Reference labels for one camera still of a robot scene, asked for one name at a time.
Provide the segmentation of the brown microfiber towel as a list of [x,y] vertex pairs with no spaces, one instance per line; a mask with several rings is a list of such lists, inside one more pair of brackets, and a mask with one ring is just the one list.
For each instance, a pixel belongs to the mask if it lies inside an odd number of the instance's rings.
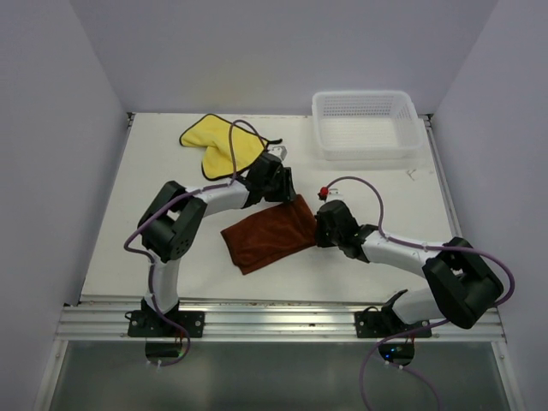
[[221,236],[242,275],[316,245],[316,219],[302,195],[244,218]]

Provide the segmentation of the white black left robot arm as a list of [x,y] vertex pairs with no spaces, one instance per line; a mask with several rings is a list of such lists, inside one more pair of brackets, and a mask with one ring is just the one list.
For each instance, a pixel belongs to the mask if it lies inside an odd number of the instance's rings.
[[124,249],[150,262],[142,311],[156,334],[172,334],[178,324],[177,281],[180,260],[194,243],[202,220],[223,211],[246,209],[261,201],[288,203],[296,198],[291,168],[283,165],[283,146],[261,153],[247,169],[210,186],[164,184]]

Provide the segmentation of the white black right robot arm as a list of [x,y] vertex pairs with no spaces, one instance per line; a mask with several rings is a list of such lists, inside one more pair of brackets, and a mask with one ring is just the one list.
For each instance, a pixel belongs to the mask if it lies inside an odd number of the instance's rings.
[[337,247],[346,257],[366,264],[389,265],[426,280],[421,290],[401,290],[365,322],[392,336],[431,319],[446,319],[470,329],[493,307],[503,284],[477,250],[461,237],[417,248],[381,235],[375,225],[360,225],[341,200],[323,204],[315,215],[318,247]]

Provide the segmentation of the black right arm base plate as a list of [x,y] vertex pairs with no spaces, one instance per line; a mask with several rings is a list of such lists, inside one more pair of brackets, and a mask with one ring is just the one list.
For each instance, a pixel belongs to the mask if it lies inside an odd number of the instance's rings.
[[386,338],[409,331],[410,337],[429,338],[432,332],[425,330],[429,324],[428,321],[405,324],[395,314],[372,309],[354,313],[354,327],[358,338]]

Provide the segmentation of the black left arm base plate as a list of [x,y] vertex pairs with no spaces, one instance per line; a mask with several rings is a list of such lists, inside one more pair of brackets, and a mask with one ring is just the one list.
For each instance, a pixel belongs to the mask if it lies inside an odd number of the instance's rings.
[[[124,317],[129,321],[128,336],[143,338],[181,337],[182,332],[174,325],[168,324],[155,312],[134,310],[126,312]],[[184,328],[193,338],[201,338],[205,324],[205,313],[201,311],[177,311],[168,316],[173,323]]]

